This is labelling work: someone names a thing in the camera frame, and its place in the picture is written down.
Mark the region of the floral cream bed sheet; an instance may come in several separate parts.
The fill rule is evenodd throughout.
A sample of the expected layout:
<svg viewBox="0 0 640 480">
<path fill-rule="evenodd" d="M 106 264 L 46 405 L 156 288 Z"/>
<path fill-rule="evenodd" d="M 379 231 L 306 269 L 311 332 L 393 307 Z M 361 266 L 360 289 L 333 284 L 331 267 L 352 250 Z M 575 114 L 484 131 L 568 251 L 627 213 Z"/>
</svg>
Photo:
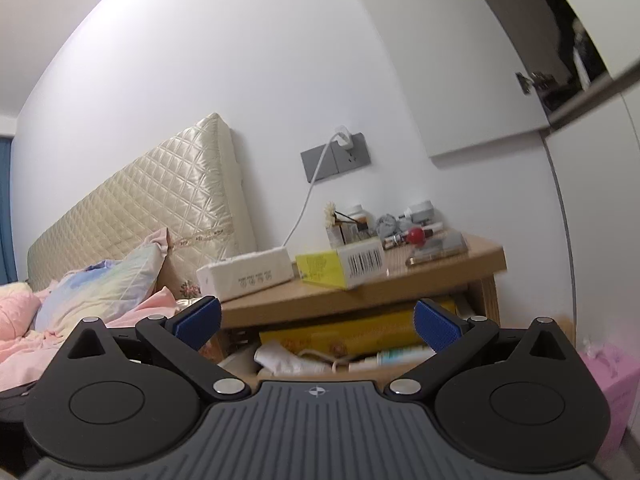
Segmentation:
<svg viewBox="0 0 640 480">
<path fill-rule="evenodd" d="M 190 280 L 184 281 L 178 290 L 177 304 L 180 310 L 191 307 L 192 304 L 202 299 L 201 289 L 198 284 Z"/>
</svg>

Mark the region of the white tissue pack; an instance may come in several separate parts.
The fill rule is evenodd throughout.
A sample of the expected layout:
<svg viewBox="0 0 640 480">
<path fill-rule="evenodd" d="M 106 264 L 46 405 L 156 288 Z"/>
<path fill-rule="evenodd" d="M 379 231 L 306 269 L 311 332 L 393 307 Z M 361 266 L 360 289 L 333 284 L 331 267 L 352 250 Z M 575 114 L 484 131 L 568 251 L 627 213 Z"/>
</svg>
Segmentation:
<svg viewBox="0 0 640 480">
<path fill-rule="evenodd" d="M 286 248 L 277 247 L 206 264 L 196 277 L 203 296 L 225 302 L 291 281 L 294 271 Z"/>
</svg>

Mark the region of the grey flat case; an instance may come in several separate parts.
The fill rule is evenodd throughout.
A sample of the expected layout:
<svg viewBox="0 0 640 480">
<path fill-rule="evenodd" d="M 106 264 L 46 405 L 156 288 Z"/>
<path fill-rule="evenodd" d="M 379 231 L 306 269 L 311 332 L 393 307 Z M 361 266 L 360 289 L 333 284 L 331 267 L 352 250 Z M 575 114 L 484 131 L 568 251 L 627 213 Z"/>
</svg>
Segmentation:
<svg viewBox="0 0 640 480">
<path fill-rule="evenodd" d="M 439 236 L 430 238 L 424 249 L 429 254 L 442 255 L 443 257 L 464 254 L 468 251 L 468 245 L 461 232 L 449 231 Z"/>
</svg>

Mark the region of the red round toy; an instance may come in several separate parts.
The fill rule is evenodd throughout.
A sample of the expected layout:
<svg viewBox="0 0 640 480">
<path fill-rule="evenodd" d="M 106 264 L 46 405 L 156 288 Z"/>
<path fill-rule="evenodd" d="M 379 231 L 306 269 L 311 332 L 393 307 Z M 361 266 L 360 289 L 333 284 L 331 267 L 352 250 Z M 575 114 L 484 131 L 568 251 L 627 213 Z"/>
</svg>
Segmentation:
<svg viewBox="0 0 640 480">
<path fill-rule="evenodd" d="M 415 226 L 414 228 L 408 229 L 406 240 L 408 244 L 421 247 L 425 243 L 426 235 L 420 226 Z"/>
</svg>

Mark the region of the white flower diffuser bottle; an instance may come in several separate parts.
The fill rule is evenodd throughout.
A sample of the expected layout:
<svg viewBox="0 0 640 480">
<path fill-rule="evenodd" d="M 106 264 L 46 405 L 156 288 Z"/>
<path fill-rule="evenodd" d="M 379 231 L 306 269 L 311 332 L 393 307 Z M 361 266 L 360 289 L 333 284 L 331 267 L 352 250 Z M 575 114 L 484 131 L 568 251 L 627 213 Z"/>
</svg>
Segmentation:
<svg viewBox="0 0 640 480">
<path fill-rule="evenodd" d="M 369 232 L 358 231 L 358 223 L 347 215 L 350 208 L 338 210 L 334 203 L 326 205 L 326 236 L 332 248 L 359 243 L 373 236 L 371 226 Z"/>
</svg>

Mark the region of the white cloth in drawer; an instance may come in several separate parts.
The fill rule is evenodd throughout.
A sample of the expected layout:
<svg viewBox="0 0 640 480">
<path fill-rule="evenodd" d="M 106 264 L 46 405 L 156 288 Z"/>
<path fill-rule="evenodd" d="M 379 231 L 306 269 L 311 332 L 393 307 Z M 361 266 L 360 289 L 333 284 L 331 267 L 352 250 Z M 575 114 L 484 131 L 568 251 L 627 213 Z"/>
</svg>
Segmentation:
<svg viewBox="0 0 640 480">
<path fill-rule="evenodd" d="M 272 376 L 333 374 L 340 366 L 348 364 L 348 359 L 334 358 L 316 350 L 305 349 L 298 356 L 274 340 L 256 349 L 254 361 Z"/>
</svg>

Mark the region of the pastel rainbow pillow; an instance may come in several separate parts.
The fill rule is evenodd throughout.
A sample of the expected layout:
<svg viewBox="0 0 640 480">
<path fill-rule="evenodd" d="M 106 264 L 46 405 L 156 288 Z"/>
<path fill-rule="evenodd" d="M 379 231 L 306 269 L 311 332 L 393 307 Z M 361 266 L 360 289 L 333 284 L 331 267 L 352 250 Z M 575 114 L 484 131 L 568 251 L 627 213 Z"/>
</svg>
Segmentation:
<svg viewBox="0 0 640 480">
<path fill-rule="evenodd" d="M 143 244 L 125 259 L 103 260 L 66 276 L 44 298 L 34 329 L 66 336 L 87 316 L 116 320 L 149 297 L 166 254 L 163 245 Z"/>
</svg>

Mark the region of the white toothpaste tube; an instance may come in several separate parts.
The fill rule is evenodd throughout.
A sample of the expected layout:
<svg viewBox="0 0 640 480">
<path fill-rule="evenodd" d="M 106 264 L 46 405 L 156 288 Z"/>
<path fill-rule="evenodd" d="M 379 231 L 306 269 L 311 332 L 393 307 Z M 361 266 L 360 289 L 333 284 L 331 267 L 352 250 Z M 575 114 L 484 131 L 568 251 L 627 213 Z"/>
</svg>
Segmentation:
<svg viewBox="0 0 640 480">
<path fill-rule="evenodd" d="M 350 362 L 348 370 L 351 373 L 374 370 L 384 366 L 396 366 L 401 364 L 420 364 L 436 354 L 429 346 L 416 346 L 390 349 L 378 352 L 375 356 L 360 361 Z"/>
</svg>

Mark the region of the pink box on floor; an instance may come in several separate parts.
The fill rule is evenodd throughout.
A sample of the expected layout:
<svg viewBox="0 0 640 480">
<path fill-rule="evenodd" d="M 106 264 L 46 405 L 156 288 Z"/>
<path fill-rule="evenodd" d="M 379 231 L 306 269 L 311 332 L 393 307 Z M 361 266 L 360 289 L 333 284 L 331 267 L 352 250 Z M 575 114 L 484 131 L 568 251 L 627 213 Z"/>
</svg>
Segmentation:
<svg viewBox="0 0 640 480">
<path fill-rule="evenodd" d="M 598 454 L 599 460 L 607 460 L 620 448 L 634 410 L 639 361 L 612 344 L 586 344 L 580 356 L 610 409 L 610 428 Z"/>
</svg>

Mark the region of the yellow box inside drawer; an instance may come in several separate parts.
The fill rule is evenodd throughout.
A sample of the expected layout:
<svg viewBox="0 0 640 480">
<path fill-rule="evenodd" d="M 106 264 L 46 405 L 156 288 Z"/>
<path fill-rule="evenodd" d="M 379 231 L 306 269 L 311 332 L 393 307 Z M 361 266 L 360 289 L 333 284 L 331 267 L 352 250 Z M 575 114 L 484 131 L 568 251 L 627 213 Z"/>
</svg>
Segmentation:
<svg viewBox="0 0 640 480">
<path fill-rule="evenodd" d="M 415 301 L 339 316 L 335 321 L 308 322 L 293 328 L 264 330 L 260 345 L 277 341 L 300 356 L 316 350 L 334 358 L 358 358 L 405 347 L 426 346 L 413 325 Z"/>
</svg>

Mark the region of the white wardrobe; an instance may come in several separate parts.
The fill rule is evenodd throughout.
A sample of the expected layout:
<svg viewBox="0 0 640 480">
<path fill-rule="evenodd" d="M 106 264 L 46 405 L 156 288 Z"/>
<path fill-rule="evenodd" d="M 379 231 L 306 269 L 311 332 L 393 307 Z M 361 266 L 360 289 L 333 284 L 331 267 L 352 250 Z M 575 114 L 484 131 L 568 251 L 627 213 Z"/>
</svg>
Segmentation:
<svg viewBox="0 0 640 480">
<path fill-rule="evenodd" d="M 502 319 L 639 351 L 639 0 L 361 0 L 439 166 L 525 152 L 487 197 Z"/>
</svg>

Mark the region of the wooden nightstand drawer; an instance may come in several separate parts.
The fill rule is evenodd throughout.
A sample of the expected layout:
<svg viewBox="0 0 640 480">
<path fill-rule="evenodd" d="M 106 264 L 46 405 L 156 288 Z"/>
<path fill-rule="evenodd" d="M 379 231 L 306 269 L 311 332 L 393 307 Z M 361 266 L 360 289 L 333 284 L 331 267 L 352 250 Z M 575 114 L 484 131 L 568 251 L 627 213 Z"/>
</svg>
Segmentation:
<svg viewBox="0 0 640 480">
<path fill-rule="evenodd" d="M 409 326 L 306 327 L 215 336 L 200 353 L 260 378 L 344 377 L 418 364 L 435 350 Z"/>
</svg>

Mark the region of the yellow cardboard box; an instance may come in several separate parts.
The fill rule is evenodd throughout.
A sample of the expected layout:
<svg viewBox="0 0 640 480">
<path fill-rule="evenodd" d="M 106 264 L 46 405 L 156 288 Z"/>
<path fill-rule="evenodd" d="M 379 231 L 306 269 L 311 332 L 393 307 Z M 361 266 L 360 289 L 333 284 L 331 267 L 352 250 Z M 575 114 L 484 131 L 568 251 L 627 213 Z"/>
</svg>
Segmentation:
<svg viewBox="0 0 640 480">
<path fill-rule="evenodd" d="M 377 237 L 327 252 L 295 257 L 300 279 L 305 283 L 337 289 L 352 289 L 387 271 L 385 254 Z"/>
</svg>

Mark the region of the wooden nightstand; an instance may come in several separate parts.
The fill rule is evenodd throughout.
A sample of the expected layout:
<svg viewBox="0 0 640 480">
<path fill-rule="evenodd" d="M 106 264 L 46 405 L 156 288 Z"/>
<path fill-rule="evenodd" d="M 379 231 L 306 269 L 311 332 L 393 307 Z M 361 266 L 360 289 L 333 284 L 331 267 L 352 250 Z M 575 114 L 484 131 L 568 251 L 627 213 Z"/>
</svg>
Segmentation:
<svg viewBox="0 0 640 480">
<path fill-rule="evenodd" d="M 414 306 L 421 298 L 462 295 L 475 313 L 498 323 L 495 275 L 506 270 L 501 245 L 468 234 L 468 251 L 414 268 L 406 266 L 409 248 L 386 252 L 386 274 L 351 290 L 307 284 L 301 280 L 271 287 L 222 305 L 221 330 L 204 347 L 219 363 L 257 341 L 263 328 L 290 328 L 361 318 L 392 307 Z"/>
</svg>

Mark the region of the cream quilted headboard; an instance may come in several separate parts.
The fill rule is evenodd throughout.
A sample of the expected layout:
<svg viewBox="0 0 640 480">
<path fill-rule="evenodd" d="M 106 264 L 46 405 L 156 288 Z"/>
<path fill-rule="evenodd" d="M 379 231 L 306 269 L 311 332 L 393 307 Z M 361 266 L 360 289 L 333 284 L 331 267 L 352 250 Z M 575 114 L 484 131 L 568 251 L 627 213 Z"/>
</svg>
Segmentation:
<svg viewBox="0 0 640 480">
<path fill-rule="evenodd" d="M 157 285 L 178 297 L 207 263 L 256 249 L 232 132 L 216 113 L 117 171 L 38 237 L 27 253 L 29 285 L 101 260 L 120 260 L 168 231 Z"/>
</svg>

